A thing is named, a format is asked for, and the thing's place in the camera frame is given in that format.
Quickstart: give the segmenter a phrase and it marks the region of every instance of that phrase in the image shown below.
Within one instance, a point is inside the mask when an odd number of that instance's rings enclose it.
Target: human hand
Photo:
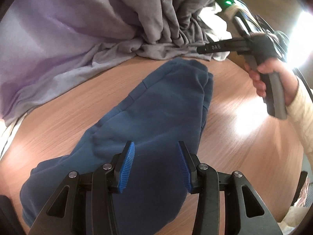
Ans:
[[[258,66],[257,72],[253,71],[247,63],[245,63],[245,68],[249,73],[249,77],[253,81],[253,86],[256,88],[256,93],[258,96],[266,96],[266,85],[263,81],[261,81],[260,73],[266,74],[275,71],[279,73],[281,78],[281,83],[285,93],[286,106],[289,106],[295,99],[298,91],[298,79],[293,71],[290,70],[284,62],[277,58],[269,58]]]

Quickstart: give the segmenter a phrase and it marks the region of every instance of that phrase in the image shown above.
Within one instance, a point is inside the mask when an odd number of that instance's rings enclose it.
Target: folded blue pants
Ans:
[[[113,194],[120,234],[154,234],[171,222],[187,194],[177,142],[183,140],[190,153],[197,153],[212,89],[213,75],[195,60],[176,58],[152,72],[84,133],[71,154],[31,171],[20,192],[27,225],[70,171],[95,171],[128,140],[135,143],[133,166],[123,194]]]

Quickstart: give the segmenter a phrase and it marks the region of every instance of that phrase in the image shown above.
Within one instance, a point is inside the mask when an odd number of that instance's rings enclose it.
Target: wooden table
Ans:
[[[213,100],[199,147],[200,161],[217,171],[242,171],[277,220],[286,214],[298,183],[303,148],[288,121],[269,117],[247,73],[233,62],[201,61],[214,74]],[[19,191],[41,161],[69,154],[95,124],[164,61],[136,57],[37,108],[23,121],[0,162],[0,194],[21,218]],[[197,195],[189,195],[163,234],[190,235]]]

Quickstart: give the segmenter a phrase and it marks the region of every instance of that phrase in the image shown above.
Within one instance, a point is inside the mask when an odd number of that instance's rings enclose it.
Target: bright light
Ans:
[[[241,105],[236,113],[235,130],[239,135],[246,135],[257,129],[268,116],[266,104],[261,97]]]
[[[303,11],[291,33],[287,54],[287,64],[291,67],[300,67],[308,59],[313,50],[313,15]]]

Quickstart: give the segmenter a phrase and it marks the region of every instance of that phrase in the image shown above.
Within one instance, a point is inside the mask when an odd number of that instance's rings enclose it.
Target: purple-tinted cloth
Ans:
[[[0,22],[0,118],[10,124],[136,55],[209,60],[212,0],[15,0]]]

